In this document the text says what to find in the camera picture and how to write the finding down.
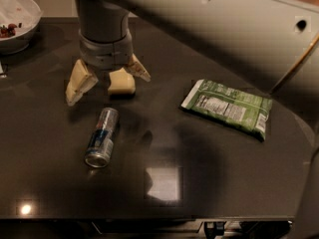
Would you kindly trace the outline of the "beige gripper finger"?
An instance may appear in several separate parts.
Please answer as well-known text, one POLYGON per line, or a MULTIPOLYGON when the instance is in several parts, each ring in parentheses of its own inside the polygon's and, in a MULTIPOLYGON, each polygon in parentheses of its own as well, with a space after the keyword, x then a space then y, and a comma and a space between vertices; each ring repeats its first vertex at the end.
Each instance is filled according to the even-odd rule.
POLYGON ((129 58, 128 63, 125 65, 125 70, 135 76, 143 79, 146 82, 151 80, 151 75, 147 71, 147 69, 143 66, 140 60, 136 57, 135 54, 132 54, 129 58))
POLYGON ((72 74, 66 88, 66 101, 71 107, 80 100, 84 93, 88 92, 96 83, 98 78, 95 72, 79 59, 72 70, 72 74))

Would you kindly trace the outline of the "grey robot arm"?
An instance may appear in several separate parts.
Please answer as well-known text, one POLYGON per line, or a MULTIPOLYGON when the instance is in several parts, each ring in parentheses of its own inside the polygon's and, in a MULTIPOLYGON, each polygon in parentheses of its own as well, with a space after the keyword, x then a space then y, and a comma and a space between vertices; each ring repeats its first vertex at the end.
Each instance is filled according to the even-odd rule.
POLYGON ((129 14, 150 22, 319 129, 319 7, 298 0, 76 0, 81 56, 133 67, 129 14))

